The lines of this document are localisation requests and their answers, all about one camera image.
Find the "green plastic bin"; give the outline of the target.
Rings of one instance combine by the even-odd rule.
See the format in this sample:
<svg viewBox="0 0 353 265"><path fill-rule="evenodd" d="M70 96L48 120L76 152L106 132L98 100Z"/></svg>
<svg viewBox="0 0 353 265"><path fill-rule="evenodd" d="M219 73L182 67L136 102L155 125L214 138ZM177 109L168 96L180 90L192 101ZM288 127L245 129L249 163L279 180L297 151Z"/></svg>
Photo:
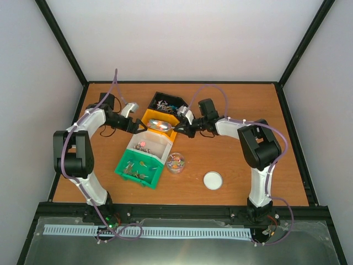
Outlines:
<svg viewBox="0 0 353 265"><path fill-rule="evenodd" d="M143 187L156 189L164 164L154 156L133 149L126 149L114 173L123 180Z"/></svg>

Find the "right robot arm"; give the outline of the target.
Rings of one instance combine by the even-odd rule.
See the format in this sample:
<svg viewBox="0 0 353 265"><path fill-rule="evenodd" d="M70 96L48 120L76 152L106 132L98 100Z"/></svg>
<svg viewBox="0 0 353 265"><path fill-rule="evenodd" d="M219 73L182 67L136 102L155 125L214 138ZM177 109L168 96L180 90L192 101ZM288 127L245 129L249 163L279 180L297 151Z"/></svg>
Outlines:
<svg viewBox="0 0 353 265"><path fill-rule="evenodd" d="M181 106L177 111L180 122L174 131L193 138L196 132L206 130L214 136L228 136L239 140L252 174L247 198L247 217L254 224L262 222L272 211L272 174L282 154L274 133L264 119L241 121L226 115L220 116L210 98L200 101L199 109L201 117L195 118L188 107Z"/></svg>

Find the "yellow plastic bin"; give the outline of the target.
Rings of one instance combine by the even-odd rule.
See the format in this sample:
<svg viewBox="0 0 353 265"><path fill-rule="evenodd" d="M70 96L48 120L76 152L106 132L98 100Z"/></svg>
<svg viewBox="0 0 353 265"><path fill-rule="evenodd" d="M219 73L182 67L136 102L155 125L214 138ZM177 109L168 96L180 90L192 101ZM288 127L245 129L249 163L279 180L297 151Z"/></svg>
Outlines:
<svg viewBox="0 0 353 265"><path fill-rule="evenodd" d="M168 113L147 109L142 122L149 131L166 136L171 142L175 141L177 133L173 130L179 120Z"/></svg>

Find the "silver metal scoop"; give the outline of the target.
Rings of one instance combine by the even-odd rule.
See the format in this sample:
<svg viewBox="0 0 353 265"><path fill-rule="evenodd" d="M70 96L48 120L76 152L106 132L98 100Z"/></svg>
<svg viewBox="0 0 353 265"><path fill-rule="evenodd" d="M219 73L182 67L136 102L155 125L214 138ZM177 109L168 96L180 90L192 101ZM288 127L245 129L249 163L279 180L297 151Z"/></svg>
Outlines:
<svg viewBox="0 0 353 265"><path fill-rule="evenodd" d="M153 129L163 133L169 132L174 129L174 127L170 123L157 119L150 119L147 123L147 127L149 129Z"/></svg>

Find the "white translucent plastic bin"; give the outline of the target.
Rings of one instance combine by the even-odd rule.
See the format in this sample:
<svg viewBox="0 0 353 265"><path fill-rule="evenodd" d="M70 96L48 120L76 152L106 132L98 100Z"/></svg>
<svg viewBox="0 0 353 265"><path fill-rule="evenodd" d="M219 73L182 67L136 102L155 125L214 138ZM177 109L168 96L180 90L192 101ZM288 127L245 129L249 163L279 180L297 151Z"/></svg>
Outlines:
<svg viewBox="0 0 353 265"><path fill-rule="evenodd" d="M133 134L126 149L156 158L165 165L172 146L173 142L165 135L147 130Z"/></svg>

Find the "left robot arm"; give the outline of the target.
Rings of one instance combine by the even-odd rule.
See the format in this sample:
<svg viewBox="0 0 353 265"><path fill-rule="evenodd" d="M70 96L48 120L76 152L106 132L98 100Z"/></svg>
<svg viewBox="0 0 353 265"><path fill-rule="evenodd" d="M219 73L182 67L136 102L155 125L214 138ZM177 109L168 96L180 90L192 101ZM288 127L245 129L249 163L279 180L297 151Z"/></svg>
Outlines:
<svg viewBox="0 0 353 265"><path fill-rule="evenodd" d="M53 135L54 169L69 179L81 191L88 205L97 206L95 215L102 222L114 218L115 209L110 194L99 183L94 173L94 155L90 142L96 131L107 125L131 134L147 130L145 124L130 116L138 110L135 102L127 103L120 113L114 112L114 96L104 94L97 103L87 106L84 114L66 130Z"/></svg>

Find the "clear plastic cup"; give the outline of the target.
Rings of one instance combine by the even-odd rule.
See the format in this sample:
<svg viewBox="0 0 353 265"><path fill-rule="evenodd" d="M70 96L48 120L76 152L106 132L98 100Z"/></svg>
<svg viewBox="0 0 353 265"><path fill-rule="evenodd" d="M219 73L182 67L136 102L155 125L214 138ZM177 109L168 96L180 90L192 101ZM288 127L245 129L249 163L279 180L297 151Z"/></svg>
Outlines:
<svg viewBox="0 0 353 265"><path fill-rule="evenodd" d="M185 166L185 158L180 153L171 153L166 161L167 169L174 174L181 173Z"/></svg>

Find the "black plastic bin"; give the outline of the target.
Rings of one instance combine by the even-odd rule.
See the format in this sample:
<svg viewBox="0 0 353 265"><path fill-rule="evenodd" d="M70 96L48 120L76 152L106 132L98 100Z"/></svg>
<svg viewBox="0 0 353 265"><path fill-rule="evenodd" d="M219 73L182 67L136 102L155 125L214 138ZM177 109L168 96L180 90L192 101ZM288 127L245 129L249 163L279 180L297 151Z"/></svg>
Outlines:
<svg viewBox="0 0 353 265"><path fill-rule="evenodd" d="M148 109L156 110L161 113L171 114L177 118L180 117L178 110L180 107L188 107L185 100L181 97L155 92L152 100L148 105Z"/></svg>

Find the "white round lid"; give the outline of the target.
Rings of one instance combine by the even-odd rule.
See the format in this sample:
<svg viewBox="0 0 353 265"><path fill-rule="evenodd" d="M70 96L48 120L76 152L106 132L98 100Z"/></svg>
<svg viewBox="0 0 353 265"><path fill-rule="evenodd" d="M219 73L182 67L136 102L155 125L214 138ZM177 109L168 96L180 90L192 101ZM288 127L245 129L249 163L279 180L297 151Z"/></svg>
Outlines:
<svg viewBox="0 0 353 265"><path fill-rule="evenodd" d="M218 190L222 187L223 178L215 171L207 172L203 178L204 185L209 190Z"/></svg>

